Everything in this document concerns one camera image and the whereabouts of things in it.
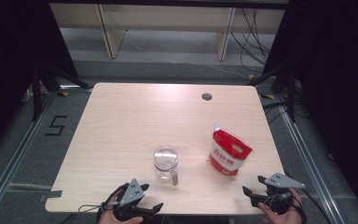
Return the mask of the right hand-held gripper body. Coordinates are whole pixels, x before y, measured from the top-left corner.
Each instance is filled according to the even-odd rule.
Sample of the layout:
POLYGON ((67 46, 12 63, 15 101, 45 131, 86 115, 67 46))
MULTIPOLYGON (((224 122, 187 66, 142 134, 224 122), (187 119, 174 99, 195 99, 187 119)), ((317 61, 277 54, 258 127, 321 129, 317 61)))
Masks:
POLYGON ((267 178, 266 184, 264 185, 267 187, 267 194, 255 194, 255 197, 251 199, 251 205, 257 207, 259 203, 263 203, 272 212, 278 215, 286 213, 289 206, 293 203, 294 197, 290 189, 305 188, 303 183, 281 173, 276 173, 267 178))

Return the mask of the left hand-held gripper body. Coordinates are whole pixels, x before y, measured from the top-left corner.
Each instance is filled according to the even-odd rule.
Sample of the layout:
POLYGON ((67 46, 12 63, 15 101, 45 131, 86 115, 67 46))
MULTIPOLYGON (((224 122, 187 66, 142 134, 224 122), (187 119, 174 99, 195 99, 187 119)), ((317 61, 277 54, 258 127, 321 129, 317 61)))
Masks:
POLYGON ((145 208, 138 206, 138 203, 145 196, 138 181, 133 178, 130 183, 119 186, 109 197, 101 203, 101 213, 107 203, 113 205, 113 213, 120 221, 126 221, 133 217, 151 218, 145 213, 145 208))

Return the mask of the clear jar with beige handle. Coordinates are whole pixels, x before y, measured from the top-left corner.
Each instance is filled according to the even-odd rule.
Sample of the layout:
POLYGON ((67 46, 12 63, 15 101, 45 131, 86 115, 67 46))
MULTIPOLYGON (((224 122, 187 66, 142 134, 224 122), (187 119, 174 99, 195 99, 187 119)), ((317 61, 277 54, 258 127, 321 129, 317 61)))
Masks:
POLYGON ((178 154, 173 147, 158 147, 153 155, 153 164, 156 169, 156 177, 160 181, 171 183, 173 186, 178 185, 178 154))

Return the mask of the red and white sugar bag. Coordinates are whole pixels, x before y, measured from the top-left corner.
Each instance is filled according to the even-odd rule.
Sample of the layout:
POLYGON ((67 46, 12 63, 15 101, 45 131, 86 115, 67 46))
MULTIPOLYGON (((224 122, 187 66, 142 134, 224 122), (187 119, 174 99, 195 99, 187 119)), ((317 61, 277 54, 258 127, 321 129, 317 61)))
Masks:
POLYGON ((222 175, 235 176, 252 153, 251 147, 215 123, 209 159, 216 171, 222 175))

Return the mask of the person's left hand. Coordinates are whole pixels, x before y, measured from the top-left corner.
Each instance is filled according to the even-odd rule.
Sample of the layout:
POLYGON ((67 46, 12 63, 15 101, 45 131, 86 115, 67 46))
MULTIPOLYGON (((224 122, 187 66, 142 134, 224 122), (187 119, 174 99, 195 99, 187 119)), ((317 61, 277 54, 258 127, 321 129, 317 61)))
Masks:
POLYGON ((98 224, 141 224, 144 221, 142 217, 133 217, 126 221, 118 220, 113 213, 113 205, 107 203, 104 206, 98 224))

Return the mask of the person's right hand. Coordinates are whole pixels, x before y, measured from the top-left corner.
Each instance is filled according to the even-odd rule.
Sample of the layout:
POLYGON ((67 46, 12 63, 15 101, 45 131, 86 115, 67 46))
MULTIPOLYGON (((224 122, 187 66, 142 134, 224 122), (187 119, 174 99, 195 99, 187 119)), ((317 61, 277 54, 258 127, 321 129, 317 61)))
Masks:
POLYGON ((272 212, 263 203, 259 203, 257 205, 258 208, 266 215, 263 220, 264 224, 302 224, 302 216, 296 210, 301 207, 302 199, 294 189, 290 189, 290 192, 294 197, 293 206, 291 206, 288 211, 282 215, 277 215, 272 212))

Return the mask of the grey tape piece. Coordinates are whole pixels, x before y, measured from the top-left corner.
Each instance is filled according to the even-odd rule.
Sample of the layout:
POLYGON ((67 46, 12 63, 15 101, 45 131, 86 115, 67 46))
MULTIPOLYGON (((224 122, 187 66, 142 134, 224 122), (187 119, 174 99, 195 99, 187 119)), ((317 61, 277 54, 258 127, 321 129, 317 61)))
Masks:
POLYGON ((62 196, 61 190, 54 190, 54 191, 48 192, 47 194, 41 195, 39 197, 39 201, 41 203, 45 203, 50 198, 60 198, 61 196, 62 196))

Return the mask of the black metal stand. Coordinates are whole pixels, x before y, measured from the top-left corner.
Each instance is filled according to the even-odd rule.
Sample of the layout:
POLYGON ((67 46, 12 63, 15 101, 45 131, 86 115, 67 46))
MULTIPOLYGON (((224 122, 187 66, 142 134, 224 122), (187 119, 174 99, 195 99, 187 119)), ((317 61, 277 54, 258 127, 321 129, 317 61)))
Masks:
POLYGON ((33 121, 36 121, 42 113, 41 85, 44 85, 48 92, 57 92, 61 87, 56 77, 63 77, 83 89, 92 89, 93 86, 82 81, 77 76, 63 71, 50 63, 40 63, 34 67, 32 74, 32 89, 34 102, 33 121))
POLYGON ((287 113, 292 122, 295 122, 295 80, 296 76, 293 69, 289 65, 279 65, 267 72, 264 72, 261 77, 252 79, 248 86, 256 86, 265 80, 275 77, 275 80, 271 86, 271 90, 274 93, 287 93, 287 113))

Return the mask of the black curtain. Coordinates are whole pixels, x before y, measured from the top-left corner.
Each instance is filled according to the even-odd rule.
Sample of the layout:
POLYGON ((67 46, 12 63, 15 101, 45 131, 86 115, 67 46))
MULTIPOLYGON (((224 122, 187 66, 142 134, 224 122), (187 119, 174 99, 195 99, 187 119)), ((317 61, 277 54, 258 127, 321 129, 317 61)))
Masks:
POLYGON ((49 1, 0 0, 0 136, 43 64, 77 75, 49 1))
POLYGON ((358 199, 358 0, 288 0, 265 68, 279 65, 358 199))

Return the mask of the light wooden shelf unit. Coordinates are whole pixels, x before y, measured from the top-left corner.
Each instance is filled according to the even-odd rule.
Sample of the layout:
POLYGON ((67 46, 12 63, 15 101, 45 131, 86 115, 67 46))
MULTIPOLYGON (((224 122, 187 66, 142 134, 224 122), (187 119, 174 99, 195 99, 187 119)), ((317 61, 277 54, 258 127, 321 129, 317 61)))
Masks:
POLYGON ((238 7, 164 7, 51 3, 61 28, 100 29, 107 55, 117 57, 127 30, 207 32, 214 34, 217 59, 226 58, 228 36, 250 31, 274 35, 284 11, 238 7))

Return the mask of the aluminium floor rail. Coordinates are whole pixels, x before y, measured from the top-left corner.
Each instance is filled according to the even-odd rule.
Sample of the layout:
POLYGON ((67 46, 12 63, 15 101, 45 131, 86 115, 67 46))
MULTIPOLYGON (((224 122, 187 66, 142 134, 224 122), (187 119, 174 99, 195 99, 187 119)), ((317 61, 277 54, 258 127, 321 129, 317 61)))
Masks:
POLYGON ((34 140, 41 123, 45 118, 48 108, 55 99, 55 96, 55 93, 48 93, 46 95, 46 98, 42 104, 40 114, 37 115, 36 118, 29 123, 24 135, 21 138, 21 141, 17 144, 13 154, 7 161, 5 169, 3 170, 2 174, 0 174, 0 202, 2 201, 14 175, 19 170, 27 151, 34 140))
POLYGON ((336 200, 327 187, 321 172, 318 170, 316 163, 312 158, 302 135, 300 134, 299 129, 297 128, 296 124, 291 121, 282 105, 279 106, 279 109, 282 112, 282 119, 284 120, 284 123, 295 142, 300 158, 303 161, 304 166, 310 176, 313 187, 315 188, 321 200, 328 220, 331 222, 331 224, 345 224, 344 218, 337 207, 336 200))

